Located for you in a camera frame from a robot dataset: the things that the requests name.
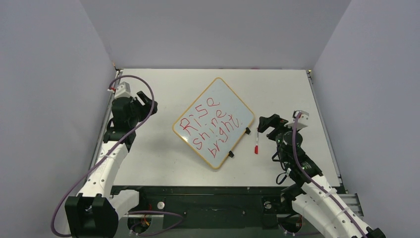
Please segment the white red whiteboard marker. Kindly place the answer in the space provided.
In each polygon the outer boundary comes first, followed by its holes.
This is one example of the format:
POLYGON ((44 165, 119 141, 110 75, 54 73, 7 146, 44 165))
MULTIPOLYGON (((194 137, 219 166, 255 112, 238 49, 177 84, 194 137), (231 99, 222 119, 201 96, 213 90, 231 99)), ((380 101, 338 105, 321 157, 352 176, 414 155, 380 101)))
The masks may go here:
POLYGON ((255 144, 255 148, 258 149, 259 147, 259 132, 256 132, 256 144, 255 144))

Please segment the yellow framed whiteboard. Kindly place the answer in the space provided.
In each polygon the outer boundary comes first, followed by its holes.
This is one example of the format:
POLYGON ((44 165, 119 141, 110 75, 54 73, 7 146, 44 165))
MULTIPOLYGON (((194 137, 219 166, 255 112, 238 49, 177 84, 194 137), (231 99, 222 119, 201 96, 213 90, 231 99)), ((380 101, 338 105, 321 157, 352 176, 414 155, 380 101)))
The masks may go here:
POLYGON ((254 119, 254 112, 218 77, 174 122, 172 130, 217 170, 254 119))

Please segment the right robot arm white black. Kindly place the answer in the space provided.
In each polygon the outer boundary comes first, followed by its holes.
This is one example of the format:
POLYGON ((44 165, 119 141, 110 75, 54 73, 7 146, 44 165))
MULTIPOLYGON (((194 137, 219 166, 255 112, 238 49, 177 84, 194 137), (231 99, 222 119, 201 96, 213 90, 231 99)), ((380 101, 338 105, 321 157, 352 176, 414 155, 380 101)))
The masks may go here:
POLYGON ((286 176, 294 185, 282 191, 279 205, 286 211, 303 216, 325 238, 383 238, 384 232, 373 229, 351 210, 328 182, 319 166, 301 148, 303 137, 300 130, 306 125, 308 113, 294 111, 289 122, 277 114, 260 117, 258 132, 268 128, 267 135, 276 143, 273 158, 283 166, 286 176))

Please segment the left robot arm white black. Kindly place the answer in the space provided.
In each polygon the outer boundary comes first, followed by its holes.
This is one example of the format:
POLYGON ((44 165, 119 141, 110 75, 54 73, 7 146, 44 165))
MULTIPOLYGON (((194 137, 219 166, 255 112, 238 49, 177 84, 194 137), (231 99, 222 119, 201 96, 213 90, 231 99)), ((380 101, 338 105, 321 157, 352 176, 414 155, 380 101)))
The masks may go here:
POLYGON ((117 172, 131 150, 136 129, 157 112, 154 97, 143 91, 134 96, 116 92, 111 103, 112 118, 108 121, 98 161, 88 172, 87 180, 77 195, 67 198, 64 208, 72 238, 112 238, 119 220, 130 209, 142 213, 148 200, 129 190, 110 197, 117 172))

